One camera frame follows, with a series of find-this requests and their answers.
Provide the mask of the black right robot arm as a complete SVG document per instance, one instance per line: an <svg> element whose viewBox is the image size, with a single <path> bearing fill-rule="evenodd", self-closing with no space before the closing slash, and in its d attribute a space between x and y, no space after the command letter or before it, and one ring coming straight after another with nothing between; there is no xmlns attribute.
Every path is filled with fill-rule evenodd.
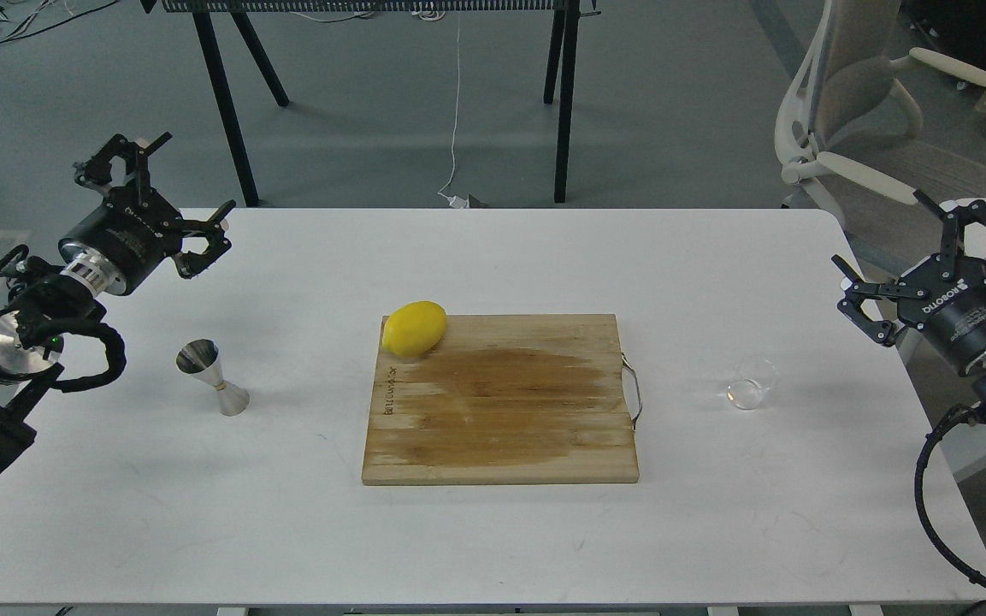
<svg viewBox="0 0 986 616"><path fill-rule="evenodd" d="M946 210L925 192L916 191L914 198L941 222L938 250L888 283L865 281L844 258L834 256L844 276L837 308L879 346L891 347L911 330L959 376L974 377L977 403L953 406L925 437L913 494L920 526L934 549L971 583L986 589L986 576L937 534L925 504L925 472L935 447L957 426L986 426L986 202L974 199Z"/></svg>

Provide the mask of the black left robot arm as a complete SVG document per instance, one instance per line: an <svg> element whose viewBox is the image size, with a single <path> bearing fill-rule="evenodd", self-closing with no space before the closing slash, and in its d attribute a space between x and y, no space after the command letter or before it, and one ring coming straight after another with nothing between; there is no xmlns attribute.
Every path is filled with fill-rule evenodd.
<svg viewBox="0 0 986 616"><path fill-rule="evenodd" d="M75 164L75 183L102 202L60 240L62 263L23 243L0 258L0 476L34 444L27 416L48 391L102 388L124 374L125 342L99 296L130 295L165 260L193 278L231 248L233 200L192 221L152 186L150 157L170 139L114 135Z"/></svg>

